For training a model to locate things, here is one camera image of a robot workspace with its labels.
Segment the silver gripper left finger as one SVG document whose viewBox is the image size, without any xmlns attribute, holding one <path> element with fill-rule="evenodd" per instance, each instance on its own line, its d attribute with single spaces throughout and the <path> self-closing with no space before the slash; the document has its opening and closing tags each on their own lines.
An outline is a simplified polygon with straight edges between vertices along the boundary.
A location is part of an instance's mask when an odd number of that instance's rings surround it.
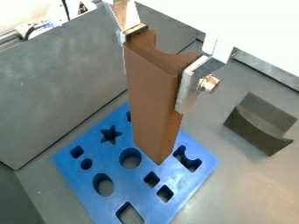
<svg viewBox="0 0 299 224">
<path fill-rule="evenodd" d="M 116 24 L 118 42 L 123 45 L 136 34 L 148 29 L 142 23 L 135 0 L 103 0 Z"/>
</svg>

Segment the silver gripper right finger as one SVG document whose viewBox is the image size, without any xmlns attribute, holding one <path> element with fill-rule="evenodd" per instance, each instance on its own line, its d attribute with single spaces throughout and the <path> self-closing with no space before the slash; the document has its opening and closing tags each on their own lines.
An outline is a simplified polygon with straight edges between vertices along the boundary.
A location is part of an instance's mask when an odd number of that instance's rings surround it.
<svg viewBox="0 0 299 224">
<path fill-rule="evenodd" d="M 202 55 L 183 70 L 175 110 L 183 115 L 197 102 L 201 92 L 213 94 L 221 80 L 213 73 L 225 66 L 219 60 Z"/>
</svg>

